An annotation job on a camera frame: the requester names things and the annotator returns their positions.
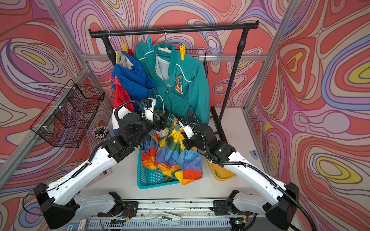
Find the white wire hanger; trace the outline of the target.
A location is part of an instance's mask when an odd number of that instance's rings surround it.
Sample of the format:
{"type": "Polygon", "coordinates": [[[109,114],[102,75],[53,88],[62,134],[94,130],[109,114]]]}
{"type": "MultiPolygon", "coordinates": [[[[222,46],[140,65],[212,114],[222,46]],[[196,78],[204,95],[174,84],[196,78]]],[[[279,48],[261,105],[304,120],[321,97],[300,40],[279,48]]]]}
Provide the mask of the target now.
{"type": "Polygon", "coordinates": [[[160,103],[161,103],[161,106],[162,106],[163,113],[166,113],[166,112],[165,112],[165,106],[164,106],[163,98],[162,98],[160,95],[158,95],[158,94],[157,94],[157,95],[155,96],[155,100],[157,100],[157,98],[158,98],[158,97],[160,98],[160,103]]]}

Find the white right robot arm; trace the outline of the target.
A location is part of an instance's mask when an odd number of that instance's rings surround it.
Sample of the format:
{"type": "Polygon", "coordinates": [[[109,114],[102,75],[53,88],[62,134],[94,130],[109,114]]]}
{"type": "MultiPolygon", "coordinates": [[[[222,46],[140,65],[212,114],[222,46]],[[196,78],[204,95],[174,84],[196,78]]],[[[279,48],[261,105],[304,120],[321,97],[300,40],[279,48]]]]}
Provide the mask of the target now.
{"type": "Polygon", "coordinates": [[[317,230],[313,219],[299,203],[299,189],[294,183],[285,184],[264,173],[233,146],[217,140],[212,128],[206,123],[180,122],[180,126],[186,149],[195,147],[208,161],[236,174],[259,193],[259,196],[252,196],[234,190],[225,201],[231,214],[247,211],[264,215],[277,228],[284,231],[292,228],[296,231],[297,227],[292,225],[292,220],[296,211],[300,210],[311,229],[317,230]]]}

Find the rainbow patchwork jacket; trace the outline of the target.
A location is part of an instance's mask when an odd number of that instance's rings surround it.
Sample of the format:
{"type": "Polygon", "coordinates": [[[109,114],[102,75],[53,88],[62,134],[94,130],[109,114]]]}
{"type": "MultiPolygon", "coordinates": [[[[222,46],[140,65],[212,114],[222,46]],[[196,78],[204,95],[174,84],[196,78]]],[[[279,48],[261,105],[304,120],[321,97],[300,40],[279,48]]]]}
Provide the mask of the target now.
{"type": "Polygon", "coordinates": [[[152,130],[143,142],[141,161],[151,170],[161,172],[181,185],[195,182],[203,177],[201,155],[196,148],[187,150],[183,145],[183,130],[178,119],[169,114],[164,130],[152,130]]]}

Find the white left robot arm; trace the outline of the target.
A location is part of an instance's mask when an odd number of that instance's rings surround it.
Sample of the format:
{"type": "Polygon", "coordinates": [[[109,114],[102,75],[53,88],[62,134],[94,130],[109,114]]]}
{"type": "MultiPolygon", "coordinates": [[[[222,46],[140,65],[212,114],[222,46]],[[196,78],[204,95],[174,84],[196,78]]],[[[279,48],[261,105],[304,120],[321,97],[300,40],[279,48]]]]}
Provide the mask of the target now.
{"type": "Polygon", "coordinates": [[[165,129],[169,113],[161,115],[151,111],[127,113],[115,111],[119,131],[109,140],[99,143],[90,157],[73,171],[50,183],[40,183],[34,194],[44,219],[51,230],[68,224],[73,219],[91,215],[121,217],[125,204],[116,192],[83,198],[78,192],[105,170],[121,162],[141,145],[153,130],[165,129]]]}

